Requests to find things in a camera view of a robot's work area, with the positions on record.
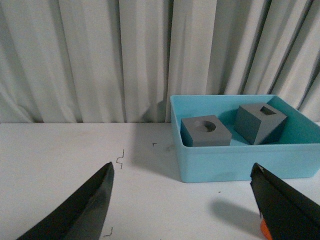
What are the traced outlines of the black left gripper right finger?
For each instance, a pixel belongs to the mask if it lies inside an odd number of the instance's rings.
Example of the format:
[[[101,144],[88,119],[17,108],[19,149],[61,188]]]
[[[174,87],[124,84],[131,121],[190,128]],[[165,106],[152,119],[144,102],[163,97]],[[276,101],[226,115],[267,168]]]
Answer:
[[[320,206],[255,163],[251,188],[273,240],[318,240]]]

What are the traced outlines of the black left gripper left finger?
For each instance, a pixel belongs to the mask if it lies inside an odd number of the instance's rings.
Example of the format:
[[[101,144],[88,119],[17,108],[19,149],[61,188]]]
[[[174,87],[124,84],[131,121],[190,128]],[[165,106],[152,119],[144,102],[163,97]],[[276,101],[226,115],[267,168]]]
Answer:
[[[108,212],[114,181],[109,162],[20,240],[98,240]]]

